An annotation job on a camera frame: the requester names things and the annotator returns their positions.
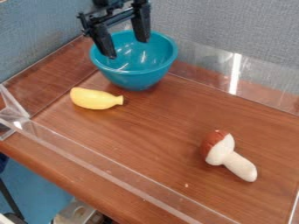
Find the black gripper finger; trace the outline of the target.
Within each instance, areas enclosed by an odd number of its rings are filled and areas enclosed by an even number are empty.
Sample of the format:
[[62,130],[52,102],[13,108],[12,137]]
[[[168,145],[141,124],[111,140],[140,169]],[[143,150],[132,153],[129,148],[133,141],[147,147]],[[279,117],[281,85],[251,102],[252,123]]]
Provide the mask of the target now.
[[107,25],[92,24],[88,28],[88,31],[89,36],[101,54],[108,58],[113,59],[117,56],[117,54]]
[[145,43],[151,37],[151,4],[148,0],[133,0],[133,17],[131,19],[135,37]]

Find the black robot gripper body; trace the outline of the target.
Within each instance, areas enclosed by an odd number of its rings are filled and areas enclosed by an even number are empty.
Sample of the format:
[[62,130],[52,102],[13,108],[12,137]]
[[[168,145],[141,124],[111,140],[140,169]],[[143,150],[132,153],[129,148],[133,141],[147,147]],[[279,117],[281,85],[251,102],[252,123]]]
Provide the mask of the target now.
[[133,18],[140,8],[140,0],[92,0],[94,9],[80,12],[77,19],[81,23],[84,36],[96,35],[96,26],[115,26]]

